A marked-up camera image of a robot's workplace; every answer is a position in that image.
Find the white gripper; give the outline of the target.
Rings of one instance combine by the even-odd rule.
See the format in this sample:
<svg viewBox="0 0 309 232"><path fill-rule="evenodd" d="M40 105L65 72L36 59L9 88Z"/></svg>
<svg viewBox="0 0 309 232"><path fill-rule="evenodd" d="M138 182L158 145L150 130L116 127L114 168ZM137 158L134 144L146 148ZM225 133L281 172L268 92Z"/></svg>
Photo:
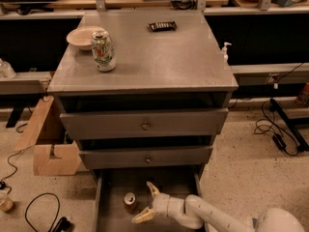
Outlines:
<svg viewBox="0 0 309 232"><path fill-rule="evenodd" d="M184 214L183 199L173 197L166 193L160 193L159 189L152 182L147 182L147 187L154 199L152 209L146 207L131 220L132 223L139 224L151 220L155 215L164 218L178 218Z"/></svg>

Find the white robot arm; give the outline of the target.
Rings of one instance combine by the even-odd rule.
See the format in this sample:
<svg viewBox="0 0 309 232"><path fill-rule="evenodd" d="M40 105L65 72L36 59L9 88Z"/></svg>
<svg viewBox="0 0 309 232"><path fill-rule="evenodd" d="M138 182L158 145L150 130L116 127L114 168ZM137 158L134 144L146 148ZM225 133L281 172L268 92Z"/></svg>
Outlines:
<svg viewBox="0 0 309 232"><path fill-rule="evenodd" d="M204 223L210 224L217 232L305 232L298 219L291 213L270 208L262 212L256 226L244 224L203 198L189 194L185 199L160 192L151 182L147 183L153 198L152 207L146 207L131 222L138 224L155 217L173 218L178 224L199 229Z"/></svg>

